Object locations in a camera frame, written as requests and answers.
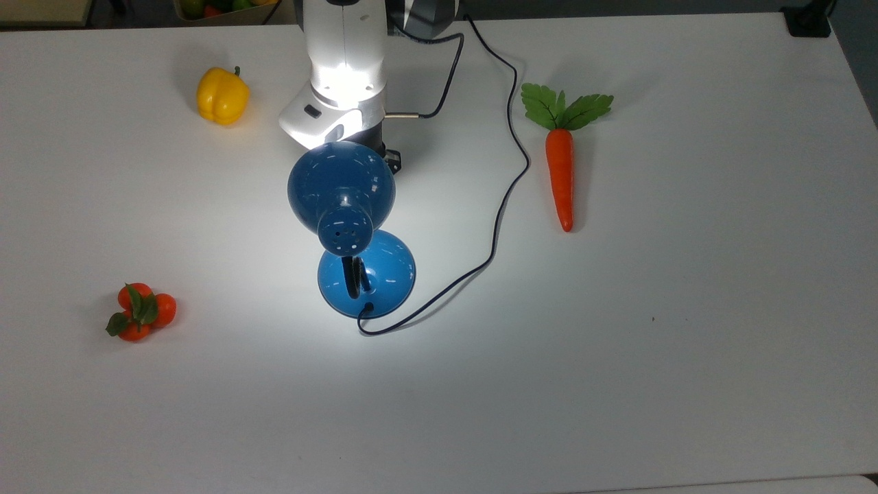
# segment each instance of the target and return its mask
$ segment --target cherry tomato cluster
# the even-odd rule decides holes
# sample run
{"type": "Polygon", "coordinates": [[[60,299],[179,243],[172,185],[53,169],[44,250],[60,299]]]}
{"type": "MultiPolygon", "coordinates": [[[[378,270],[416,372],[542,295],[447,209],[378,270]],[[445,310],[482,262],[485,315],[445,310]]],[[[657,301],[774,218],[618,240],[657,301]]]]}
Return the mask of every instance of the cherry tomato cluster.
{"type": "Polygon", "coordinates": [[[107,333],[125,341],[139,341],[163,328],[176,316],[176,300],[168,294],[153,294],[144,283],[125,284],[116,297],[122,312],[110,317],[107,333]]]}

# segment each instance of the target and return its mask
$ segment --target carrot leaves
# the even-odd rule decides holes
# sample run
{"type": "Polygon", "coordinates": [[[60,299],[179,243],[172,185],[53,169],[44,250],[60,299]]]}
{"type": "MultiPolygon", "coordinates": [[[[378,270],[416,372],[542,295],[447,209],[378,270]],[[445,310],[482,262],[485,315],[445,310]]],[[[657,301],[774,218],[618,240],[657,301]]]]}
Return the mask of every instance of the carrot leaves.
{"type": "Polygon", "coordinates": [[[604,94],[580,96],[567,106],[563,91],[556,94],[548,86],[522,84],[522,102],[527,118],[553,130],[576,130],[609,112],[613,97],[604,94]]]}

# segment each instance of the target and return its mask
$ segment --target carrot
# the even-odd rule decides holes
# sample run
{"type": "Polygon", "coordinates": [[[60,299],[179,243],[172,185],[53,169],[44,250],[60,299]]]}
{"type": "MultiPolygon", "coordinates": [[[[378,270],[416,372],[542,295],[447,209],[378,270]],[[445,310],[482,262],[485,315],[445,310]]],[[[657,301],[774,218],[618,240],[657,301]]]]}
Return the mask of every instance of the carrot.
{"type": "Polygon", "coordinates": [[[561,228],[570,231],[573,228],[573,135],[566,128],[553,129],[546,135],[546,163],[561,228]]]}
{"type": "Polygon", "coordinates": [[[570,106],[565,94],[558,95],[547,86],[522,84],[525,116],[549,129],[546,136],[546,163],[555,209],[561,228],[573,229],[573,137],[570,133],[588,125],[609,112],[612,96],[593,94],[580,96],[570,106]]]}

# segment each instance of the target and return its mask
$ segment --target power cord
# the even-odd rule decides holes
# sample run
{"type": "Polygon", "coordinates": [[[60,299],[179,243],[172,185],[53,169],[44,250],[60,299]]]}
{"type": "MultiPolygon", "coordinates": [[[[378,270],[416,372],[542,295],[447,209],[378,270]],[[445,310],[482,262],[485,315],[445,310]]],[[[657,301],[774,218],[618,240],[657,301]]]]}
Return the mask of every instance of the power cord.
{"type": "Polygon", "coordinates": [[[445,36],[444,38],[437,38],[435,40],[427,40],[425,38],[419,38],[413,34],[406,32],[405,29],[402,28],[396,22],[396,19],[390,17],[390,20],[393,22],[393,26],[396,27],[396,30],[402,34],[404,37],[409,38],[415,43],[421,43],[423,45],[439,45],[441,43],[447,43],[449,41],[458,40],[457,43],[457,53],[454,55],[454,61],[451,63],[451,70],[448,73],[448,80],[445,81],[445,89],[442,91],[442,97],[439,99],[439,105],[436,106],[436,109],[430,113],[388,113],[386,116],[390,118],[394,117],[403,117],[403,118],[419,118],[419,119],[432,119],[435,117],[440,110],[442,110],[442,106],[445,104],[445,98],[448,97],[448,90],[451,87],[451,80],[454,79],[454,71],[457,69],[457,62],[460,60],[460,53],[464,51],[464,34],[463,33],[454,33],[450,36],[445,36]]]}
{"type": "MultiPolygon", "coordinates": [[[[528,170],[530,169],[530,155],[528,155],[528,151],[524,148],[524,146],[522,145],[522,142],[519,141],[518,134],[515,133],[515,128],[512,125],[512,101],[513,101],[513,98],[515,98],[515,91],[518,89],[518,70],[511,63],[507,62],[503,57],[496,54],[491,49],[491,47],[488,46],[488,44],[485,42],[485,39],[482,38],[481,33],[479,33],[479,29],[476,27],[476,24],[472,21],[472,18],[470,17],[469,14],[464,14],[463,19],[470,23],[470,26],[472,27],[473,32],[476,34],[476,37],[479,38],[479,41],[481,42],[482,46],[485,47],[485,50],[489,54],[491,54],[491,56],[493,56],[498,61],[500,61],[501,63],[503,63],[504,65],[506,65],[507,67],[509,67],[512,70],[512,73],[513,73],[512,90],[509,92],[509,98],[507,99],[507,102],[506,102],[506,121],[507,121],[507,124],[509,127],[509,133],[512,135],[512,139],[513,139],[513,141],[515,141],[515,145],[518,146],[518,149],[521,151],[522,156],[524,156],[524,168],[522,169],[521,172],[519,172],[519,174],[517,176],[515,176],[512,183],[509,184],[509,188],[507,188],[506,193],[503,194],[503,200],[500,202],[500,207],[497,209],[497,215],[494,217],[493,234],[491,237],[491,252],[490,252],[490,254],[488,254],[488,258],[484,262],[482,262],[481,264],[472,268],[470,271],[461,275],[456,280],[452,281],[441,292],[436,294],[433,298],[431,298],[426,303],[421,305],[417,310],[415,310],[415,312],[413,312],[409,316],[406,316],[404,319],[402,319],[398,323],[395,323],[391,326],[388,326],[382,330],[369,331],[363,327],[363,318],[366,317],[372,310],[375,309],[375,306],[371,302],[366,302],[363,306],[363,310],[361,310],[360,314],[356,317],[356,326],[359,328],[360,332],[366,336],[378,336],[378,335],[382,335],[382,334],[389,333],[391,331],[395,331],[395,330],[399,329],[400,327],[403,326],[403,324],[408,323],[409,321],[411,321],[412,319],[417,317],[421,312],[423,312],[424,310],[429,308],[431,305],[433,305],[436,301],[441,299],[445,294],[447,294],[449,291],[454,289],[454,287],[459,285],[461,282],[463,282],[464,280],[467,280],[470,277],[485,270],[485,268],[487,268],[491,264],[491,262],[494,259],[494,256],[497,254],[497,240],[498,240],[498,237],[500,236],[500,222],[503,219],[503,213],[506,211],[506,205],[509,202],[509,196],[512,195],[512,191],[513,191],[513,189],[515,189],[515,185],[518,184],[518,181],[521,180],[522,177],[524,177],[524,174],[527,173],[528,170]]],[[[460,34],[460,38],[461,38],[460,46],[457,49],[457,56],[455,57],[454,65],[451,68],[451,75],[454,74],[454,67],[457,66],[457,58],[460,57],[460,49],[464,44],[463,34],[460,34]]],[[[450,79],[451,79],[451,77],[449,77],[449,81],[445,87],[446,92],[448,91],[448,87],[451,84],[450,79]]],[[[444,100],[445,100],[445,95],[443,94],[443,99],[439,103],[439,108],[436,108],[434,114],[439,112],[439,109],[442,107],[442,103],[444,102],[444,100]]]]}
{"type": "Polygon", "coordinates": [[[271,19],[271,16],[274,15],[274,13],[277,11],[277,7],[280,7],[280,3],[283,2],[283,1],[284,1],[284,0],[277,0],[277,1],[275,2],[275,6],[272,7],[271,12],[269,12],[269,15],[265,16],[265,20],[263,20],[263,25],[266,25],[266,24],[269,23],[269,20],[271,19]]]}

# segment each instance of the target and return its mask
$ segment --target lamp base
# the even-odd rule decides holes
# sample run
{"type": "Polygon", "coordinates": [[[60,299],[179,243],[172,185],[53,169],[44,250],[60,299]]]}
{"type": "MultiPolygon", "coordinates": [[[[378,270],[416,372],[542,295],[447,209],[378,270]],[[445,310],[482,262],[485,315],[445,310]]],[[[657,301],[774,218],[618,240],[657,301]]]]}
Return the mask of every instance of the lamp base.
{"type": "Polygon", "coordinates": [[[393,312],[406,301],[414,287],[414,257],[401,240],[383,230],[376,230],[364,251],[358,257],[363,261],[368,290],[361,290],[351,298],[344,277],[342,258],[324,252],[317,267],[320,293],[335,310],[348,317],[358,317],[365,304],[374,309],[364,318],[372,319],[393,312]]]}

